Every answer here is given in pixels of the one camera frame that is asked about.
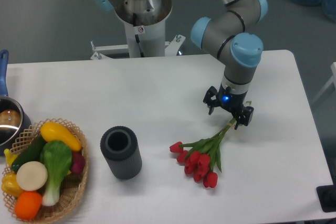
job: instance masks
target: tulip bouquet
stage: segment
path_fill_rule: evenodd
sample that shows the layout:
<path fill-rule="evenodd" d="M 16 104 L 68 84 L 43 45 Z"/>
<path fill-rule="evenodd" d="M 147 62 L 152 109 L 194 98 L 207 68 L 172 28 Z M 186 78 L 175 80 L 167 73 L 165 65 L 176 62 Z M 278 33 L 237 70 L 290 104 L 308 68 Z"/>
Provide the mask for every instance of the tulip bouquet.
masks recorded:
<path fill-rule="evenodd" d="M 206 188 L 216 187 L 218 174 L 214 172 L 215 165 L 222 172 L 221 149 L 219 146 L 225 133 L 231 127 L 234 127 L 235 123 L 236 119 L 232 118 L 227 125 L 210 138 L 187 144 L 177 142 L 170 146 L 171 152 L 179 154 L 176 160 L 179 164 L 184 164 L 184 173 L 187 175 L 193 174 L 195 182 L 200 182 L 203 179 L 203 185 Z M 191 147 L 191 149 L 189 151 L 184 150 L 187 147 Z"/>

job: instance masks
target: wicker basket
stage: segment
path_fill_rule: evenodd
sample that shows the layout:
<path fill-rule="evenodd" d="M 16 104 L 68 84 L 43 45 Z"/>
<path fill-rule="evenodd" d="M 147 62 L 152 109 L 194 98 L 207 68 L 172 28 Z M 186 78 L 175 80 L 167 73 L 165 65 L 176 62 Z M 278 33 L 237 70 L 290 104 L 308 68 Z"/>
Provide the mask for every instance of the wicker basket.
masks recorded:
<path fill-rule="evenodd" d="M 40 121 L 39 123 L 35 123 L 31 125 L 28 129 L 24 130 L 20 134 L 20 136 L 15 140 L 12 148 L 10 149 L 13 154 L 21 153 L 27 146 L 31 143 L 31 141 L 40 133 L 40 128 L 45 122 L 56 122 L 64 125 L 68 128 L 81 142 L 83 148 L 81 154 L 84 156 L 86 164 L 82 174 L 70 174 L 68 175 L 61 184 L 60 188 L 60 197 L 59 201 L 52 207 L 41 206 L 36 217 L 31 221 L 24 221 L 29 223 L 52 223 L 57 221 L 64 216 L 68 215 L 73 209 L 77 206 L 79 200 L 83 196 L 85 185 L 87 182 L 88 176 L 88 164 L 89 164 L 89 154 L 88 154 L 88 146 L 82 131 L 72 122 L 68 122 L 63 119 L 47 119 L 45 121 Z M 4 175 L 11 172 L 10 167 L 7 165 Z M 11 195 L 8 195 L 3 192 L 5 206 L 8 208 L 8 211 L 12 214 L 14 218 L 19 221 L 14 214 L 14 206 L 16 203 L 16 198 Z"/>

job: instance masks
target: saucepan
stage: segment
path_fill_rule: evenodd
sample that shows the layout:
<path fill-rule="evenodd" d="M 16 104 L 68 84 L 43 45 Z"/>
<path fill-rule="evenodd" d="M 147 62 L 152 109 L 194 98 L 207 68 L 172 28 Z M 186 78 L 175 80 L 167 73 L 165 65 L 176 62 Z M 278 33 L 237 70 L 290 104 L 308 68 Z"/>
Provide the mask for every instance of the saucepan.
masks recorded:
<path fill-rule="evenodd" d="M 8 97 L 6 73 L 9 53 L 0 52 L 0 155 L 5 149 L 12 148 L 15 139 L 31 125 L 31 121 L 21 105 Z"/>

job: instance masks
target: gray floor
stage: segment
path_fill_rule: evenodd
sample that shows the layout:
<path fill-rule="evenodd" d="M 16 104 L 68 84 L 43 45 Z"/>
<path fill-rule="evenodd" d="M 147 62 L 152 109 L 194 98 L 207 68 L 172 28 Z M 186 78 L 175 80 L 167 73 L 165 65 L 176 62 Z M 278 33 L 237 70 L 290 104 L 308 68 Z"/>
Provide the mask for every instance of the gray floor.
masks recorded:
<path fill-rule="evenodd" d="M 299 6 L 291 0 L 268 2 L 268 15 L 249 32 L 263 40 L 266 50 L 288 49 L 295 54 L 311 102 L 332 75 L 336 24 L 324 16 L 321 7 Z M 91 40 L 96 46 L 126 44 L 122 24 L 92 0 L 0 0 L 0 4 L 0 48 L 10 51 L 10 63 L 88 60 Z M 221 0 L 173 0 L 166 38 L 182 34 L 187 37 L 184 54 L 202 54 L 190 41 L 193 24 L 200 17 L 214 18 L 224 11 Z M 329 163 L 336 157 L 334 101 L 336 92 L 312 108 Z"/>

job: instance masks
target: metal bracket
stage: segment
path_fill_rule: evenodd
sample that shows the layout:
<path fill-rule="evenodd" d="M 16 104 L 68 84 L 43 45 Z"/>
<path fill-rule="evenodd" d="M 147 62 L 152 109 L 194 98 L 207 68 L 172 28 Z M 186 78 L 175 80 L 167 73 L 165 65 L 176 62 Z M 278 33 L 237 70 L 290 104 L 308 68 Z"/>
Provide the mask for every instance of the metal bracket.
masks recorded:
<path fill-rule="evenodd" d="M 336 88 L 336 62 L 330 66 L 332 71 L 332 77 L 322 86 L 322 88 L 317 92 L 311 101 L 311 106 L 317 105 L 318 101 L 324 100 L 328 95 L 330 95 Z"/>
<path fill-rule="evenodd" d="M 182 55 L 180 52 L 180 48 L 185 41 L 185 37 L 182 35 L 176 35 L 174 39 L 169 42 L 165 42 L 165 56 L 176 56 Z M 116 46 L 103 46 L 103 47 L 95 47 L 93 41 L 91 41 L 92 52 L 91 60 L 105 60 L 105 59 L 113 59 L 107 57 L 106 55 L 116 55 L 116 54 L 127 54 L 128 53 L 128 45 L 116 45 Z"/>

